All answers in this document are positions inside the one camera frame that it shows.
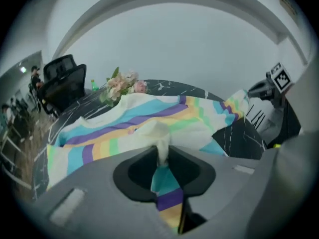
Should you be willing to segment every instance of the table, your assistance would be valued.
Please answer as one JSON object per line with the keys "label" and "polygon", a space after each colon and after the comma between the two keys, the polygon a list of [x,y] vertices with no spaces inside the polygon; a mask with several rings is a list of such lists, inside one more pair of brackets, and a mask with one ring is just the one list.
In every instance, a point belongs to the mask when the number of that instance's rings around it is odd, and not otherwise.
{"label": "table", "polygon": [[[155,96],[194,96],[216,101],[221,98],[200,88],[183,83],[165,80],[146,80],[150,95]],[[80,116],[85,119],[94,118],[108,110],[110,107],[99,101],[101,89],[92,92],[73,103],[65,110],[59,119],[50,127],[43,137],[42,147],[34,160],[32,189],[33,199],[36,200],[43,194],[48,185],[46,145],[54,144],[57,135],[67,125],[74,123]],[[213,138],[226,151],[230,157],[260,159],[265,151],[265,144],[251,123],[246,119],[240,119],[232,126],[216,132]]]}

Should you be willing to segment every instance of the office chair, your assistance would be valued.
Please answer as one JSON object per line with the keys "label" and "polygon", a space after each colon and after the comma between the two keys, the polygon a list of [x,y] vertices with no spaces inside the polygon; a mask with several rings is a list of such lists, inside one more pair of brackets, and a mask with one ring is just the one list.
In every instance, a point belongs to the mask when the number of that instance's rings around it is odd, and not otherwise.
{"label": "office chair", "polygon": [[44,82],[46,83],[74,67],[76,67],[76,63],[71,54],[52,60],[43,68]]}
{"label": "office chair", "polygon": [[39,98],[45,100],[43,106],[51,105],[58,114],[62,113],[73,102],[85,96],[85,76],[86,65],[82,64],[45,83],[38,90]]}

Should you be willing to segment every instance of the towel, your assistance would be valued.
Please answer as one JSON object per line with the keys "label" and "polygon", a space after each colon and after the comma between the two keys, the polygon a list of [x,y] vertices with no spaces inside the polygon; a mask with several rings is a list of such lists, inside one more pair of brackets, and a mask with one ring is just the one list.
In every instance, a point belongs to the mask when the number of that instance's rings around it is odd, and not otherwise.
{"label": "towel", "polygon": [[247,91],[240,90],[224,102],[189,96],[157,97],[134,93],[123,96],[112,110],[96,118],[79,118],[48,145],[48,188],[84,164],[128,150],[156,145],[159,167],[151,189],[157,209],[167,224],[178,227],[183,192],[166,163],[169,145],[179,145],[215,155],[226,155],[212,138],[248,111]]}

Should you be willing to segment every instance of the yellow stripe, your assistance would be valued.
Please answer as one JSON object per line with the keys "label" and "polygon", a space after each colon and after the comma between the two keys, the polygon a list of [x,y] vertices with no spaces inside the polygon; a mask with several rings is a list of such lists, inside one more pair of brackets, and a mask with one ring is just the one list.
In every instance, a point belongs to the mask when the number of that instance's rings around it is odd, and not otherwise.
{"label": "yellow stripe", "polygon": [[98,160],[101,158],[101,144],[99,142],[93,145],[92,156],[93,160]]}
{"label": "yellow stripe", "polygon": [[52,145],[50,145],[50,144],[46,145],[46,155],[47,155],[48,159],[50,158],[50,150],[51,150],[51,148],[52,148]]}
{"label": "yellow stripe", "polygon": [[243,112],[241,110],[237,110],[236,109],[236,106],[235,106],[234,102],[225,101],[224,104],[225,104],[226,107],[230,106],[232,113],[237,113],[240,118],[244,116],[244,114],[243,114]]}
{"label": "yellow stripe", "polygon": [[189,96],[186,96],[186,103],[185,103],[187,106],[194,106],[195,104],[195,97],[189,97]]}
{"label": "yellow stripe", "polygon": [[159,215],[171,228],[176,228],[179,226],[181,207],[182,204],[175,205],[171,208],[159,212]]}
{"label": "yellow stripe", "polygon": [[173,114],[171,116],[167,116],[167,117],[153,117],[153,118],[150,118],[148,120],[146,120],[145,122],[141,123],[141,124],[138,124],[138,125],[133,125],[133,126],[130,126],[126,129],[118,129],[118,130],[115,130],[115,131],[112,131],[112,132],[109,132],[109,133],[106,133],[98,138],[95,138],[95,139],[92,139],[92,140],[89,140],[89,141],[86,141],[86,142],[83,142],[83,143],[80,143],[80,144],[66,144],[64,145],[63,147],[64,148],[68,148],[68,147],[80,147],[80,146],[86,146],[86,145],[89,145],[89,144],[94,144],[96,142],[101,142],[101,141],[108,141],[110,139],[114,139],[114,138],[119,138],[119,137],[122,137],[122,136],[125,136],[125,135],[128,135],[128,132],[130,130],[134,130],[136,128],[139,128],[143,125],[145,125],[146,123],[152,121],[152,120],[157,120],[159,122],[163,122],[165,124],[167,124],[168,126],[176,123],[177,121],[180,121],[180,120],[188,120],[190,118],[192,118],[194,115],[194,108],[193,107],[190,107],[190,108],[187,108],[179,113],[176,113],[176,114]]}
{"label": "yellow stripe", "polygon": [[101,158],[109,157],[110,156],[110,142],[104,141],[104,142],[101,142],[99,145],[100,145]]}

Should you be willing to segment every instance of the gray panel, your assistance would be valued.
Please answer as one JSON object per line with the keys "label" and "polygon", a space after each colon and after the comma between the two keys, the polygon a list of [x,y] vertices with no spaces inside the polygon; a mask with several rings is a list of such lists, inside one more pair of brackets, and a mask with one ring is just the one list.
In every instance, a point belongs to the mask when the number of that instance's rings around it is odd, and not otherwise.
{"label": "gray panel", "polygon": [[[266,188],[276,153],[277,149],[266,150],[254,174],[228,205],[209,221],[187,232],[182,237],[185,239],[211,239],[213,235],[216,239],[246,238],[246,229]],[[190,207],[192,210],[203,209],[200,203]]]}
{"label": "gray panel", "polygon": [[76,170],[42,195],[34,206],[46,217],[75,187],[86,192],[63,227],[84,238],[172,238],[172,229],[159,216],[154,203],[128,199],[113,181],[114,169],[148,148],[100,159]]}
{"label": "gray panel", "polygon": [[180,146],[177,147],[207,162],[216,171],[216,178],[205,194],[191,197],[188,200],[192,211],[202,215],[207,220],[210,220],[227,206],[251,177],[251,174],[235,170],[235,167],[241,165],[247,168],[256,168],[259,162],[259,160],[212,155]]}
{"label": "gray panel", "polygon": [[305,132],[319,130],[319,54],[309,64],[286,97]]}

